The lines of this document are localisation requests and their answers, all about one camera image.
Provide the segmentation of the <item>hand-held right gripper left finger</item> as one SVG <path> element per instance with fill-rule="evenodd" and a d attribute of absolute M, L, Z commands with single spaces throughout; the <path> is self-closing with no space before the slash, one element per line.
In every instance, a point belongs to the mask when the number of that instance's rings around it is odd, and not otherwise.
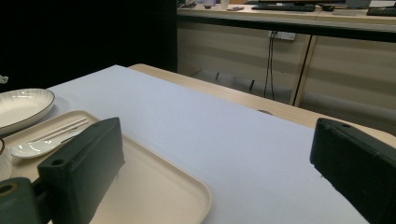
<path fill-rule="evenodd" d="M 124 164 L 118 118 L 90 125 L 37 170 L 53 224 L 89 224 Z"/>

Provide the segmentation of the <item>pale blue table mat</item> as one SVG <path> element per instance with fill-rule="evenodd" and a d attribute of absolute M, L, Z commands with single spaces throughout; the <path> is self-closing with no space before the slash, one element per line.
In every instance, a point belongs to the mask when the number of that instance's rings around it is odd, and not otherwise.
<path fill-rule="evenodd" d="M 207 224 L 368 224 L 310 163 L 311 128 L 118 65 L 52 91 L 58 113 L 118 117 L 125 135 L 206 182 Z"/>

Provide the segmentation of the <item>beige wooden office desk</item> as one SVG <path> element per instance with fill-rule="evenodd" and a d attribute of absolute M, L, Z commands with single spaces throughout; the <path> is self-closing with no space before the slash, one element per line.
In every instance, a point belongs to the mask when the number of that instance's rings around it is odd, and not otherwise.
<path fill-rule="evenodd" d="M 177 11 L 180 74 L 396 135 L 396 18 L 230 7 Z"/>

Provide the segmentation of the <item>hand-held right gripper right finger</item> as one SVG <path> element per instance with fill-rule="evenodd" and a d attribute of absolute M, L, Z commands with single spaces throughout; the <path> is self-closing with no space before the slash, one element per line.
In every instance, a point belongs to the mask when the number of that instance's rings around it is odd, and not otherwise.
<path fill-rule="evenodd" d="M 318 119 L 310 162 L 370 224 L 396 224 L 396 148 L 351 125 Z"/>

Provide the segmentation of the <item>white power socket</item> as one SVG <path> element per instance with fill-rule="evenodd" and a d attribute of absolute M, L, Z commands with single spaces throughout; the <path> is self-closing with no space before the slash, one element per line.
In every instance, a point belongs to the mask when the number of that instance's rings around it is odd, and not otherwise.
<path fill-rule="evenodd" d="M 273 39 L 294 41 L 296 34 L 288 32 L 269 31 L 268 36 Z"/>

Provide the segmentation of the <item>white ceramic spoon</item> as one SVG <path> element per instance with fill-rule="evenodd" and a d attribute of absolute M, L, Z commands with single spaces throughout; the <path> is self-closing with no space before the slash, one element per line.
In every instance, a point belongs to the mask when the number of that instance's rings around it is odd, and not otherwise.
<path fill-rule="evenodd" d="M 35 141 L 31 143 L 24 143 L 17 145 L 10 150 L 10 154 L 17 158 L 32 159 L 43 156 L 53 149 L 58 147 L 60 144 L 73 138 L 73 134 L 53 138 L 50 140 Z"/>

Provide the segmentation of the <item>beige plastic tray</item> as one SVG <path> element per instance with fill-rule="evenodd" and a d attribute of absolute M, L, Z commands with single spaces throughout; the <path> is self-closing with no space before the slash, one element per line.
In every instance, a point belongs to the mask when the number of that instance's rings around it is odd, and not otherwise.
<path fill-rule="evenodd" d="M 5 137 L 8 147 L 44 139 L 61 127 L 82 130 L 99 119 L 72 111 Z M 122 137 L 125 163 L 90 224 L 201 224 L 212 205 L 206 184 L 127 136 Z M 11 177 L 38 178 L 35 159 L 12 158 Z"/>

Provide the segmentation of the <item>white plate with dark rim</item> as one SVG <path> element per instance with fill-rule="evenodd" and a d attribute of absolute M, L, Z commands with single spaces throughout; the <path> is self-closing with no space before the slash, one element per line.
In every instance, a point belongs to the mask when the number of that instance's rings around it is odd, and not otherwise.
<path fill-rule="evenodd" d="M 0 93 L 0 135 L 13 133 L 42 119 L 53 107 L 55 94 L 44 89 Z"/>

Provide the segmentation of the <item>black computer monitor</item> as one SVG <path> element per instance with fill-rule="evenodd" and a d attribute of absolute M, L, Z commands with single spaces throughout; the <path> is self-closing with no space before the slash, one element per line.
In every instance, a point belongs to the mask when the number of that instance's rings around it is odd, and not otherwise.
<path fill-rule="evenodd" d="M 257 0 L 260 3 L 342 4 L 346 0 Z"/>

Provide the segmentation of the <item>black keyboard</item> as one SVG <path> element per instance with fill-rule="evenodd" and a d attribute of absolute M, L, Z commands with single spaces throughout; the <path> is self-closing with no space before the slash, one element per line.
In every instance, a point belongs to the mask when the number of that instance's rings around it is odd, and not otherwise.
<path fill-rule="evenodd" d="M 251 8 L 252 10 L 275 10 L 275 11 L 298 11 L 298 12 L 313 12 L 316 10 L 315 5 L 303 4 L 258 4 Z"/>
<path fill-rule="evenodd" d="M 367 15 L 396 17 L 396 7 L 372 7 L 368 9 Z"/>

